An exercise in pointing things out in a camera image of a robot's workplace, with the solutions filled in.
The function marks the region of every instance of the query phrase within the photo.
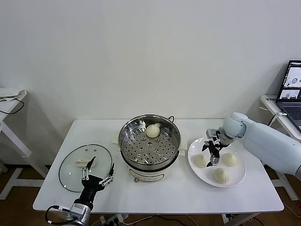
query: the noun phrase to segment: perforated steamer tray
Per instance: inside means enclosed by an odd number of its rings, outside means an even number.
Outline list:
[[[146,136],[147,126],[160,127],[156,138]],[[119,146],[126,163],[138,170],[158,170],[178,156],[180,132],[168,119],[157,115],[143,115],[130,120],[120,131]]]

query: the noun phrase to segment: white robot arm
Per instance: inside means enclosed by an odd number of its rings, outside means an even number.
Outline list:
[[[208,129],[203,150],[209,148],[211,158],[207,166],[216,165],[219,151],[235,140],[250,153],[280,173],[301,180],[301,144],[279,131],[250,120],[246,115],[233,113],[223,127]]]

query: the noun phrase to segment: laptop keyboard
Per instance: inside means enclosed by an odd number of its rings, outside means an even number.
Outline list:
[[[295,120],[301,120],[301,107],[283,107]]]

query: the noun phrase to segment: metal rim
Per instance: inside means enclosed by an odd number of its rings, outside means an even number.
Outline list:
[[[100,146],[100,147],[104,148],[104,149],[109,153],[109,155],[110,155],[110,158],[111,158],[111,166],[110,166],[110,168],[112,167],[112,165],[113,165],[112,156],[111,156],[111,153],[109,152],[109,150],[108,150],[107,148],[105,148],[105,147],[102,146],[102,145],[97,145],[97,144],[82,145],[82,146],[80,146],[80,147],[74,149],[72,152],[70,152],[70,153],[64,158],[64,160],[62,161],[62,163],[61,163],[61,165],[60,165],[60,168],[59,168],[59,170],[58,170],[58,179],[59,179],[59,181],[60,181],[60,183],[61,183],[61,185],[62,185],[63,187],[64,187],[64,185],[63,185],[63,183],[62,183],[62,181],[61,181],[61,177],[60,177],[60,171],[61,171],[61,167],[62,167],[62,165],[63,165],[63,162],[64,162],[65,159],[68,158],[68,156],[71,155],[74,151],[76,151],[76,150],[78,150],[78,149],[80,149],[80,148],[82,148],[82,147],[90,146],[90,145],[96,145],[96,146]],[[67,190],[70,191],[70,192],[79,193],[79,192],[72,191],[72,190],[68,189],[67,187],[64,187],[64,188],[67,189]]]
[[[160,172],[160,171],[162,171],[162,170],[167,169],[168,167],[170,167],[170,166],[176,161],[176,159],[177,159],[178,156],[179,156],[179,151],[177,151],[177,153],[175,154],[175,158],[173,159],[173,161],[171,161],[168,165],[166,165],[166,166],[164,166],[164,167],[162,167],[162,168],[160,168],[160,169],[140,169],[140,168],[137,168],[137,167],[131,165],[131,164],[125,159],[125,157],[124,157],[124,155],[123,155],[123,153],[122,153],[121,150],[120,150],[120,153],[121,153],[121,156],[122,156],[123,160],[126,162],[126,164],[128,164],[130,167],[132,167],[132,168],[135,169],[135,170],[138,170],[138,171],[141,171],[141,172],[146,172],[146,173],[156,173],[156,172]]]

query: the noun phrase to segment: black cable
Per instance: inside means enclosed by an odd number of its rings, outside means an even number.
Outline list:
[[[51,220],[49,220],[49,218],[48,218],[48,212],[49,212],[49,210],[51,210],[51,209],[56,209],[56,210],[58,210],[59,209],[59,206],[58,205],[53,205],[53,206],[50,206],[47,210],[46,210],[46,213],[45,213],[45,220],[48,222],[48,223],[50,223],[51,225],[65,225],[65,224],[68,224],[68,223],[71,223],[71,222],[73,222],[73,221],[75,221],[76,220],[76,218],[73,218],[73,219],[71,219],[71,220],[67,220],[67,221],[64,221],[64,222],[52,222]]]
[[[183,222],[181,222],[181,221],[179,221],[179,220],[177,220],[177,219],[167,219],[167,218],[164,218],[164,217],[162,217],[162,216],[157,216],[157,217],[160,217],[160,218],[162,218],[162,219],[164,219],[164,220],[173,220],[173,221],[177,221],[177,222],[179,222],[181,225],[183,225],[183,226],[189,226],[189,225],[186,225],[186,224],[184,224]]]
[[[276,114],[273,115],[273,117],[271,118],[271,120],[268,122],[268,125],[272,122],[272,120],[274,119],[274,117],[276,116]]]
[[[24,107],[24,102],[23,102],[22,100],[18,100],[17,98],[15,98],[15,99],[13,99],[13,100],[19,101],[20,103],[22,103],[22,106],[21,106],[18,110],[16,110],[15,112],[12,112],[12,113],[9,113],[9,112],[3,112],[3,111],[0,111],[0,112],[2,112],[2,113],[4,113],[4,114],[16,114],[17,112],[19,112],[19,111]]]
[[[151,217],[149,217],[149,218],[147,218],[147,219],[143,219],[143,220],[140,220],[140,221],[152,219],[152,218],[155,218],[155,217],[159,217],[159,218],[162,218],[162,219],[164,219],[164,220],[177,221],[177,222],[179,222],[179,223],[180,223],[181,225],[183,225],[183,226],[189,226],[189,225],[186,225],[186,224],[184,224],[183,222],[181,222],[181,221],[179,221],[179,220],[177,220],[177,219],[167,219],[167,218],[164,218],[164,217],[162,217],[162,216],[160,216],[160,215],[151,216]]]
[[[262,226],[264,226],[264,224],[258,218],[254,218],[254,219],[257,220]]]

